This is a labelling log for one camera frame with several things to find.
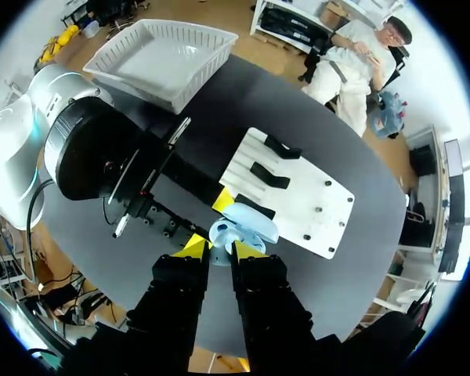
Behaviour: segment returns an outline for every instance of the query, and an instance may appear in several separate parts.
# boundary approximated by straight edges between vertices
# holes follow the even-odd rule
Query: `white pants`
[[[342,82],[328,61],[322,60],[316,66],[312,82],[302,91],[322,104],[339,94],[337,115],[362,137],[367,127],[366,96],[371,88],[356,70],[341,64],[338,67],[345,76],[346,83]]]

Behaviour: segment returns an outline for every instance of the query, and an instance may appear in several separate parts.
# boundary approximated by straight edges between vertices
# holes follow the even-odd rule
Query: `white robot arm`
[[[113,106],[106,90],[79,73],[52,64],[35,75],[26,94],[0,111],[0,214],[18,230],[26,229],[28,206],[41,184],[37,161],[43,147],[45,165],[56,179],[56,145],[45,143],[52,126],[69,104],[90,96]],[[32,226],[42,217],[43,204],[40,193],[34,204]]]

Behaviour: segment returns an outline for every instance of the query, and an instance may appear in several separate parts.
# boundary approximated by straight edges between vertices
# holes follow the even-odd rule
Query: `black cable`
[[[107,207],[106,207],[106,203],[104,201],[104,197],[103,197],[103,214],[104,214],[104,220],[107,221],[107,224],[110,225],[110,226],[113,226],[115,223],[117,223],[117,220],[115,219],[113,222],[110,222],[110,220],[108,219],[108,216],[107,216]]]
[[[77,306],[78,298],[80,298],[82,295],[84,295],[84,294],[80,295],[80,293],[81,293],[81,289],[84,288],[85,279],[86,278],[84,278],[80,283],[80,287],[78,288],[77,296],[75,296],[75,301],[74,301],[73,305],[70,308],[67,309],[66,313],[64,313],[65,320],[63,320],[63,337],[65,339],[66,339],[66,317],[67,317],[68,312],[70,312],[73,308],[75,308]]]
[[[86,296],[87,294],[90,294],[91,292],[96,292],[98,290],[99,290],[99,288],[95,288],[94,290],[84,292],[82,295],[79,296],[79,298],[81,298],[82,296]]]
[[[26,271],[22,268],[19,260],[16,258],[16,255],[14,255],[13,249],[10,248],[9,242],[6,240],[5,236],[2,233],[2,225],[0,224],[0,237],[2,238],[4,242],[5,249],[7,250],[7,253],[13,258],[14,264],[16,265],[16,268],[26,277],[27,281],[34,284],[34,278],[30,278]],[[34,276],[34,267],[33,267],[33,261],[31,262],[31,274]]]
[[[58,357],[57,354],[53,351],[50,351],[50,350],[47,350],[47,349],[28,349],[27,350],[27,353],[29,355],[33,355],[35,353],[45,353],[45,354],[49,354],[49,355],[52,355],[52,356],[55,356],[55,357]]]
[[[30,206],[28,207],[28,215],[26,217],[26,245],[28,248],[28,252],[30,254],[30,264],[31,264],[31,272],[33,275],[31,276],[33,279],[33,284],[37,285],[37,275],[34,272],[34,266],[33,266],[33,248],[31,247],[31,216],[33,215],[33,207],[34,207],[34,202],[37,200],[38,195],[46,188],[47,186],[50,186],[51,184],[54,183],[54,180],[49,179],[44,181],[38,188],[35,190],[33,193],[33,197],[31,198],[30,201]]]
[[[51,283],[53,283],[53,282],[64,282],[65,280],[67,280],[68,278],[70,278],[71,276],[73,276],[74,274],[78,274],[78,277],[75,278],[74,280],[72,280],[71,282],[75,282],[76,280],[79,280],[80,278],[82,278],[82,274],[81,274],[81,273],[79,273],[79,272],[74,272],[74,271],[73,271],[73,268],[71,268],[70,274],[68,274],[67,276],[65,276],[63,279],[61,279],[61,280],[49,280],[49,281],[45,282],[43,285],[44,285],[44,287],[45,287],[45,286],[47,286],[48,284],[51,284]]]
[[[110,302],[111,307],[111,316],[113,316],[113,321],[117,323],[117,318],[115,317],[115,312],[113,312],[113,302]]]

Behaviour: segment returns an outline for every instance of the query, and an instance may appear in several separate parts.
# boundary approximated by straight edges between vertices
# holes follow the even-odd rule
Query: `man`
[[[353,20],[332,37],[334,47],[320,59],[310,85],[303,92],[325,104],[339,94],[338,116],[360,137],[366,130],[366,96],[370,83],[379,91],[396,68],[389,47],[411,43],[409,28],[390,17],[381,30]]]

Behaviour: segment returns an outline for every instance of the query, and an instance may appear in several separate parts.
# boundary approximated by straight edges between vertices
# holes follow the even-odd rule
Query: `yellow object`
[[[60,35],[59,38],[57,38],[57,42],[60,45],[67,45],[71,37],[72,37],[72,34],[69,32],[69,30],[66,30]]]
[[[190,256],[194,259],[202,259],[202,254],[204,253],[205,240],[201,238],[201,241],[189,246],[188,248],[183,248],[181,251],[175,253],[174,257],[186,257]]]
[[[238,358],[240,365],[244,368],[244,372],[251,372],[251,368],[249,367],[249,362],[245,358]]]
[[[195,245],[199,241],[205,240],[203,237],[201,237],[199,234],[194,233],[193,236],[191,237],[190,240],[188,240],[188,243],[186,243],[185,247],[183,249],[187,249],[191,247],[192,245]]]
[[[212,205],[212,208],[217,212],[222,212],[224,208],[233,204],[234,202],[235,200],[230,196],[230,192],[228,192],[228,189],[224,187],[216,199],[216,202]]]
[[[46,49],[44,51],[44,54],[42,55],[42,63],[47,63],[50,60],[52,60],[52,55],[51,55],[49,49]]]
[[[71,36],[73,36],[73,35],[77,34],[77,31],[79,29],[78,29],[77,25],[71,25],[66,30],[70,32]]]
[[[253,247],[242,244],[240,241],[235,240],[235,247],[237,247],[237,257],[238,259],[246,259],[250,256],[252,257],[268,257],[260,251],[255,250]]]
[[[59,43],[56,43],[52,48],[52,56],[55,56],[61,50]]]

